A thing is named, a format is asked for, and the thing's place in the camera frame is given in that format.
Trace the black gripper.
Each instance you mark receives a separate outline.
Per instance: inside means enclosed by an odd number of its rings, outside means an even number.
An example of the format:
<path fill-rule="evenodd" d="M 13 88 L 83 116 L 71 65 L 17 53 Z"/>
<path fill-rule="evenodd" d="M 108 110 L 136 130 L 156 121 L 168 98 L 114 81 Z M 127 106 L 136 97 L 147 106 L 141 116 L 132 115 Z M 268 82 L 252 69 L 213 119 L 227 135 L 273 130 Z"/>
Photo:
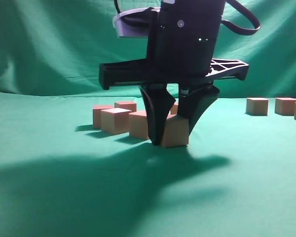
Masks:
<path fill-rule="evenodd" d="M 225 4 L 223 0 L 164 0 L 149 26 L 146 57 L 100 65 L 103 89 L 140 85 L 153 145 L 161 144 L 175 102 L 168 83 L 179 84 L 177 115 L 188 119 L 191 135 L 200 117 L 218 99 L 220 90 L 212 82 L 246 78 L 247 63 L 213 57 L 221 25 L 240 35 L 250 33 L 222 19 Z"/>

